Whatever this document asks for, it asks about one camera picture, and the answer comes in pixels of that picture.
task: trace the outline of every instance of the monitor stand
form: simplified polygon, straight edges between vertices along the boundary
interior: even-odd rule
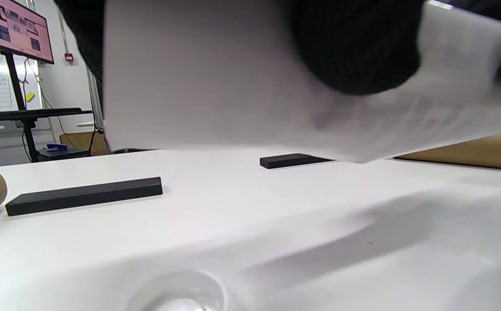
[[[13,54],[7,51],[1,51],[7,60],[10,79],[12,82],[12,89],[14,91],[14,98],[18,111],[0,111],[0,121],[14,121],[16,126],[21,128],[26,137],[26,145],[28,147],[28,154],[31,162],[39,162],[39,152],[35,147],[34,136],[32,128],[35,128],[35,122],[38,118],[49,118],[58,116],[70,116],[73,114],[92,114],[91,110],[82,111],[80,108],[59,108],[59,109],[39,109],[27,110],[24,106],[24,96],[20,89],[20,82],[16,73],[16,66],[14,65]]]
[[[20,80],[18,79],[18,75],[16,73],[16,66],[14,65],[14,58],[12,53],[1,51],[1,54],[5,56],[7,61],[7,66],[9,69],[10,79],[12,82],[12,89],[14,92],[14,98],[16,99],[16,105],[18,106],[18,110],[26,110],[26,106],[24,106],[24,97],[22,95],[22,91],[20,89]],[[32,162],[38,162],[38,150],[35,147],[34,136],[32,134],[32,128],[35,128],[35,121],[37,119],[34,118],[26,118],[22,120],[18,120],[17,126],[21,125],[24,132],[24,136],[26,137],[26,144],[28,146],[28,153],[30,155],[30,160]]]

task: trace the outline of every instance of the monitor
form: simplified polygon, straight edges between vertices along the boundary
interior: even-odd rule
[[[47,20],[14,0],[0,0],[0,50],[55,63]]]

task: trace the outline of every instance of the fire alarm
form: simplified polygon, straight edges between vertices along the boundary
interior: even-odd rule
[[[74,55],[72,55],[72,53],[64,53],[64,59],[68,63],[73,63],[73,61],[74,61]]]

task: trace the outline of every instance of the wall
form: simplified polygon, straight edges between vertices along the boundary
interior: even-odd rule
[[[40,66],[43,94],[53,108],[80,107],[91,110],[91,101],[87,84],[85,63],[79,56],[73,34],[66,27],[66,38],[70,52],[74,54],[76,62],[73,66],[64,61],[63,37],[60,31],[57,7],[52,0],[35,0],[35,10],[47,18],[51,46],[55,56],[55,65]],[[91,121],[91,114],[61,117],[64,130],[67,133],[87,132],[92,128],[78,128],[76,124]],[[28,163],[28,158],[22,146],[22,131],[14,126],[13,122],[2,122],[5,130],[0,130],[0,165],[15,165]],[[41,119],[33,131],[38,148],[47,143],[59,142],[58,136],[63,134],[57,118]]]

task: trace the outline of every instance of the yellow sticky note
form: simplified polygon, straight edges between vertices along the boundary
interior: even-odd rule
[[[27,95],[26,95],[26,101],[29,102],[30,100],[32,100],[33,98],[35,97],[35,94],[33,94],[32,92],[29,92]]]

